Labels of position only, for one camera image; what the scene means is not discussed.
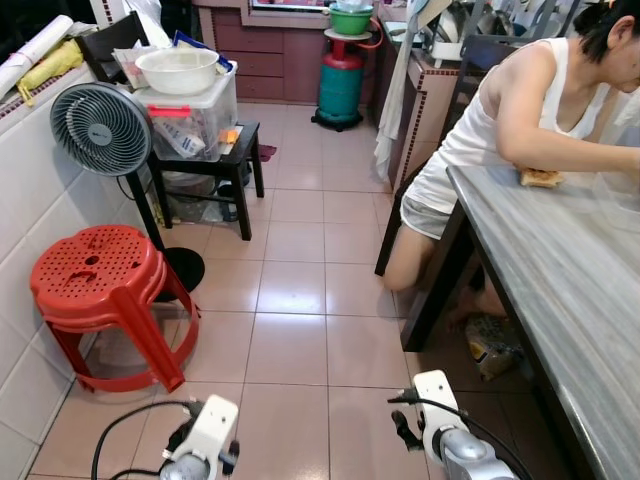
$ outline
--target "black side table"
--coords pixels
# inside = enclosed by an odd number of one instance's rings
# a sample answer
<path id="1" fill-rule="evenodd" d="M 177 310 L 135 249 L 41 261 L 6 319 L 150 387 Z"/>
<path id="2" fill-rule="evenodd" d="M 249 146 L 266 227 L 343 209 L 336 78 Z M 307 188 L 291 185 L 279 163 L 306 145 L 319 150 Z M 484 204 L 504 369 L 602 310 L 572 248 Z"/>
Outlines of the black side table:
<path id="1" fill-rule="evenodd" d="M 235 204 L 240 222 L 240 232 L 242 239 L 251 240 L 251 223 L 249 222 L 249 211 L 244 196 L 244 186 L 242 184 L 242 166 L 245 160 L 250 160 L 253 164 L 253 175 L 255 176 L 256 194 L 264 198 L 264 183 L 262 181 L 262 165 L 260 164 L 260 142 L 258 141 L 258 122 L 238 123 L 242 126 L 240 136 L 229 154 L 222 155 L 217 162 L 201 162 L 189 160 L 160 160 L 155 154 L 149 158 L 149 168 L 153 176 L 153 183 L 158 194 L 158 202 L 162 210 L 162 217 L 165 228 L 173 227 L 171 221 L 171 211 L 167 194 L 209 200 L 222 203 Z M 191 195 L 185 193 L 166 191 L 162 172 L 184 172 L 197 173 L 199 175 L 211 175 L 218 179 L 229 180 L 233 188 L 233 197 L 221 197 L 216 195 L 214 190 L 212 195 Z"/>

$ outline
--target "stacked stools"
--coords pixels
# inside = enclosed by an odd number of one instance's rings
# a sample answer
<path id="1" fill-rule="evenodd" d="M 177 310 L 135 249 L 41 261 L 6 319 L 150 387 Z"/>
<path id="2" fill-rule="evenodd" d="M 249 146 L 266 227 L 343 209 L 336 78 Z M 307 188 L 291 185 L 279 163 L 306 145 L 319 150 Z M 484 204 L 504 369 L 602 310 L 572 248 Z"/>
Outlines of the stacked stools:
<path id="1" fill-rule="evenodd" d="M 184 382 L 180 368 L 198 336 L 198 308 L 151 241 L 138 230 L 109 225 L 82 230 L 49 248 L 33 267 L 36 305 L 83 387 L 126 392 L 160 382 L 171 392 Z M 161 291 L 178 297 L 191 325 L 172 352 L 151 315 Z M 126 378 L 91 376 L 78 351 L 82 334 L 122 328 L 149 370 Z"/>

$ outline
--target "gray shorts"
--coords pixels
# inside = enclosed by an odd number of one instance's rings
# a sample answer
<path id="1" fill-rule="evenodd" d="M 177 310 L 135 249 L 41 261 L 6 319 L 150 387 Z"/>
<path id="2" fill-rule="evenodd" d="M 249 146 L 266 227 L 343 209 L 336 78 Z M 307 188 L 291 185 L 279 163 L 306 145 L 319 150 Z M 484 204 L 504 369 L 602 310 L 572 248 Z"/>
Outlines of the gray shorts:
<path id="1" fill-rule="evenodd" d="M 402 222 L 411 230 L 435 240 L 440 240 L 450 215 L 429 208 L 405 195 L 402 197 L 400 216 L 402 217 Z"/>

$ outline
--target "black hair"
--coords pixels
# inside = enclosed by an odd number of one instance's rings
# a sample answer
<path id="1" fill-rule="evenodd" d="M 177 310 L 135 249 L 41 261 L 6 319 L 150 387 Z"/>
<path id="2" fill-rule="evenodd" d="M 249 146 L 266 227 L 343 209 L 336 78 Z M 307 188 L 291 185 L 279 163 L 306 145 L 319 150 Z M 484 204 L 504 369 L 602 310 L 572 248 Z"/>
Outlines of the black hair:
<path id="1" fill-rule="evenodd" d="M 573 21 L 576 32 L 582 37 L 582 51 L 595 63 L 600 63 L 609 51 L 609 32 L 622 17 L 635 18 L 633 35 L 640 35 L 640 0 L 615 0 L 594 3 Z"/>

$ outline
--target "white tank top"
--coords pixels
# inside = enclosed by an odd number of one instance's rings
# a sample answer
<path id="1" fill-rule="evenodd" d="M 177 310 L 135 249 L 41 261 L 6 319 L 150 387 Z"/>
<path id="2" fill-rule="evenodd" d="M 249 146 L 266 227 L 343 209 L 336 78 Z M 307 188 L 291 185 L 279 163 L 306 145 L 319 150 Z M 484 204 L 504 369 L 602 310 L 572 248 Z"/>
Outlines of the white tank top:
<path id="1" fill-rule="evenodd" d="M 584 139 L 593 131 L 598 113 L 609 93 L 609 85 L 603 83 L 598 86 L 596 94 L 584 115 L 570 132 L 561 130 L 557 123 L 557 117 L 560 98 L 567 78 L 569 43 L 566 38 L 552 38 L 541 41 L 547 42 L 551 46 L 556 59 L 556 75 L 544 97 L 542 116 L 538 125 L 545 130 L 551 130 L 577 139 Z M 420 202 L 439 212 L 451 213 L 457 198 L 446 173 L 449 165 L 507 164 L 498 155 L 496 121 L 487 115 L 480 101 L 480 96 L 476 92 L 471 103 L 465 109 L 462 118 L 456 123 L 440 148 L 413 180 L 405 195 L 411 200 Z"/>

